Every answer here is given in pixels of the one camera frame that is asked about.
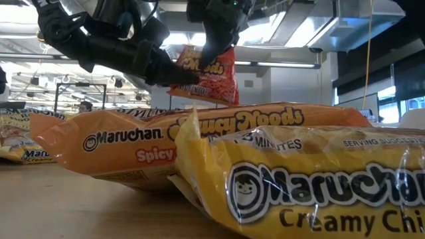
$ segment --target ceiling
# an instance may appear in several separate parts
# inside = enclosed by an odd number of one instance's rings
[[[35,37],[38,30],[37,12],[33,6],[25,5],[28,0],[19,0],[18,5],[0,5],[0,52],[15,54],[61,54],[53,48],[40,43]],[[68,14],[87,11],[93,13],[97,0],[60,0]],[[152,3],[137,0],[142,18],[149,14]],[[365,26],[371,13],[367,7],[369,0],[332,1],[332,0],[257,0],[249,27],[241,32],[240,42],[235,48],[237,61],[256,62],[292,62],[296,64],[317,64],[317,54],[308,48],[322,48],[324,51],[350,50],[363,44],[367,38]],[[182,44],[205,43],[202,24],[189,23],[185,15],[186,1],[162,0],[155,16],[171,31],[162,48],[177,58]],[[372,35],[378,35],[403,18],[398,5],[389,0],[375,0]],[[27,100],[34,106],[51,107],[54,100],[54,87],[58,82],[89,82],[106,84],[107,107],[112,106],[148,106],[149,87],[132,84],[134,78],[121,72],[96,66],[90,74],[81,69],[76,62],[55,62],[38,60],[4,59],[1,66],[12,72],[11,97],[15,100]],[[261,77],[266,67],[237,66],[237,72],[257,73]],[[30,84],[33,76],[40,76],[44,83],[38,86]],[[122,88],[115,88],[115,79],[123,79]],[[96,88],[76,88],[70,86],[59,96],[60,109],[76,105],[78,100],[71,96],[73,92],[85,92],[86,100],[98,105],[102,100]],[[26,92],[35,92],[28,97]],[[136,94],[142,94],[142,101],[135,100]]]

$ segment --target plastic wrapper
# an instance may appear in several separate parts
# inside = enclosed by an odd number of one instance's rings
[[[53,158],[30,137],[30,114],[65,120],[69,116],[40,110],[0,109],[0,157],[15,163],[50,163]]]
[[[194,114],[176,138],[177,170],[193,192],[183,193],[236,232],[424,237],[425,131],[261,126],[204,139],[199,131]]]
[[[31,135],[65,168],[145,191],[166,191],[174,173],[175,137],[191,111],[101,110],[62,121],[32,115]],[[199,111],[202,136],[259,125],[359,125],[354,109],[266,104]]]
[[[197,100],[237,106],[239,104],[239,91],[236,78],[234,77],[234,50],[231,48],[217,57],[204,70],[199,69],[201,51],[195,46],[184,47],[176,64],[182,66],[199,76],[196,85],[171,86],[169,94]]]

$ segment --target orange noodle package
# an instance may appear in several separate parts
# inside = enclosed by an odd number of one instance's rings
[[[201,51],[196,46],[186,45],[176,64],[199,76],[199,83],[187,86],[171,86],[168,92],[172,96],[182,96],[197,100],[237,106],[239,90],[234,77],[234,50],[231,48],[217,57],[204,70],[199,69]]]
[[[63,167],[145,191],[164,191],[177,156],[175,137],[191,111],[100,110],[71,120],[31,116],[31,135]],[[357,110],[276,103],[200,110],[202,136],[259,125],[370,126]]]
[[[51,163],[55,160],[30,137],[30,115],[65,120],[70,115],[35,109],[0,109],[0,157],[15,163]]]
[[[169,178],[227,228],[266,239],[424,237],[425,131],[267,125],[202,139],[198,122],[194,112],[181,126]]]

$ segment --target ramen noodle package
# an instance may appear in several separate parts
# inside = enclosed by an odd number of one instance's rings
[[[199,76],[197,85],[172,86],[169,94],[208,102],[237,106],[239,104],[238,84],[234,77],[234,50],[231,48],[217,57],[204,70],[199,69],[201,51],[187,45],[176,64]]]
[[[424,237],[425,131],[261,126],[201,139],[195,113],[176,145],[197,206],[249,238]]]
[[[0,109],[0,157],[22,164],[53,162],[53,158],[30,137],[30,114],[66,118],[50,111]]]
[[[31,116],[31,135],[65,168],[145,191],[172,184],[175,137],[191,111],[101,110],[71,120]],[[369,126],[354,109],[308,104],[265,104],[199,111],[202,136],[259,125]]]

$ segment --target person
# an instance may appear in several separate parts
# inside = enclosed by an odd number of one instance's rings
[[[80,105],[78,106],[78,113],[84,113],[84,112],[91,112],[92,111],[93,104],[87,101],[80,102]]]

